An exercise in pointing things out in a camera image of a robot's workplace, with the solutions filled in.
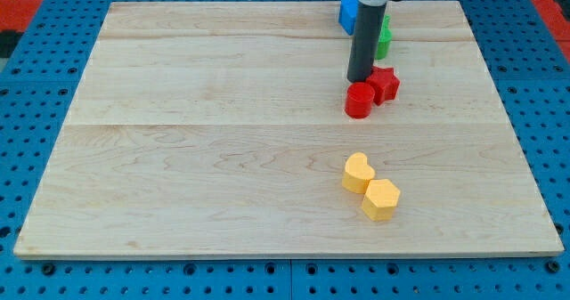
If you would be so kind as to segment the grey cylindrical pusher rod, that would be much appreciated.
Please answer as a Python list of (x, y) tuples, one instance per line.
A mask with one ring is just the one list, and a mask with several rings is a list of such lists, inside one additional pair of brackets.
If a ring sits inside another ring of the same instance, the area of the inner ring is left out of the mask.
[(346, 78), (363, 82), (372, 73), (387, 5), (358, 3)]

